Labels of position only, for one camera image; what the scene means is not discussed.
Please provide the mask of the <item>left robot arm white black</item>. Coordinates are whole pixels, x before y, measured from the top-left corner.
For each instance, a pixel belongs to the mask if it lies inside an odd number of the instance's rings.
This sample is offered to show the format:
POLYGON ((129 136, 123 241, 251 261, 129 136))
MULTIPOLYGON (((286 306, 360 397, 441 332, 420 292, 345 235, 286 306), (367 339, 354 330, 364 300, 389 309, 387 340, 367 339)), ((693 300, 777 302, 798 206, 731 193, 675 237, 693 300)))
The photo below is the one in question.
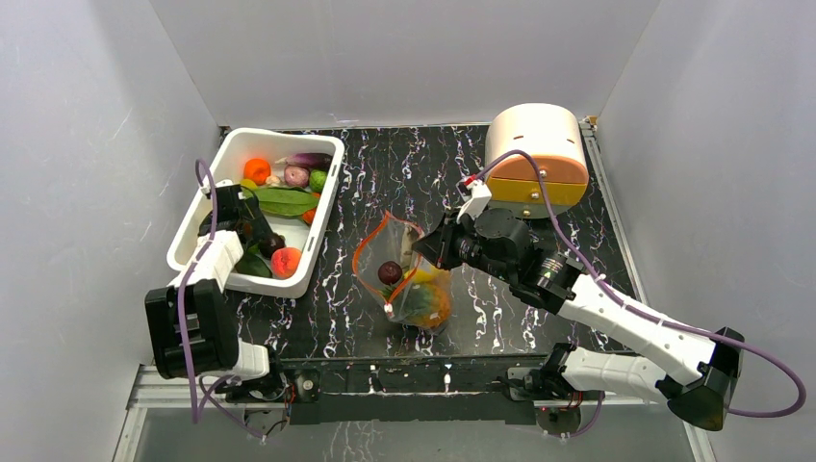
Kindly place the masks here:
POLYGON ((192 257, 144 299, 156 369, 164 379, 225 377, 216 391, 230 399, 278 400, 289 384, 278 355, 241 340, 224 298, 235 270, 261 265, 250 253, 273 232, 249 189, 226 182, 212 196, 216 204, 198 228, 192 257))

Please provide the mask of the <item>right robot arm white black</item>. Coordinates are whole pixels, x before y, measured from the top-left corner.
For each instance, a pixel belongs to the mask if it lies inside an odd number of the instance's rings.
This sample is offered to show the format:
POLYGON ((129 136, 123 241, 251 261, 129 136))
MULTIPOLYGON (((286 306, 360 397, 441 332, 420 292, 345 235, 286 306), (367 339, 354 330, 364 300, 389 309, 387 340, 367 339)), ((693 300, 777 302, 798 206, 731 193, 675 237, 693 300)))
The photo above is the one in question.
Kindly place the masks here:
POLYGON ((541 369, 554 398, 604 391, 665 403, 681 420, 708 431, 724 427, 742 366, 744 341, 723 327, 690 332, 623 294, 599 287, 584 266, 542 244, 505 209, 478 218, 444 216, 412 245, 441 270, 468 265, 507 283, 524 304, 587 325, 631 349, 631 355, 559 346, 541 369))

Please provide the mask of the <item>clear zip bag orange zipper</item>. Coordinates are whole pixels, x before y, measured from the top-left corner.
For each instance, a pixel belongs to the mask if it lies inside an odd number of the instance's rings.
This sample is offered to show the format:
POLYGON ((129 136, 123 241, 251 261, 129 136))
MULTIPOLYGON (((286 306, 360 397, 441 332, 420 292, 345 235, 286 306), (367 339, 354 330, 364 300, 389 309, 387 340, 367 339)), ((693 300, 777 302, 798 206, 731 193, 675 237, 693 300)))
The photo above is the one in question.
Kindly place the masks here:
POLYGON ((412 249, 422 236, 387 212, 355 249, 352 270, 388 321, 438 332, 451 316, 450 273, 412 249))

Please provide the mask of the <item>yellow banana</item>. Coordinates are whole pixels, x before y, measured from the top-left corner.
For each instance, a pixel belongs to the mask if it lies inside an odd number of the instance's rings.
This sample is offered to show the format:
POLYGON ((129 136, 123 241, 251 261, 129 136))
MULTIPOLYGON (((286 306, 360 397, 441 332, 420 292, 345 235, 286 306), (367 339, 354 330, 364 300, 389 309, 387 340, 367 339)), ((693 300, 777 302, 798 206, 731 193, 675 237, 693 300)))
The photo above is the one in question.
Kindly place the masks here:
POLYGON ((407 284, 438 284, 448 278, 448 272, 430 267, 429 269, 416 268, 404 273, 404 282, 407 284))

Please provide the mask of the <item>toy pineapple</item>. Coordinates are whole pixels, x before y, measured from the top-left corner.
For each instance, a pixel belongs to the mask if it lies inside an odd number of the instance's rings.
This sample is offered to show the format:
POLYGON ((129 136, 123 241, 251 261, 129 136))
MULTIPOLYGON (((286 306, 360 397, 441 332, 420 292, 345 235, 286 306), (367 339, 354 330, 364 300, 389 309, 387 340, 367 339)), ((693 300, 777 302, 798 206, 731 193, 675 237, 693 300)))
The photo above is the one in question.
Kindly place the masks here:
POLYGON ((390 305, 386 316, 392 322, 435 330, 451 316, 450 284, 446 279, 408 284, 398 294, 396 287, 387 287, 381 294, 390 305))

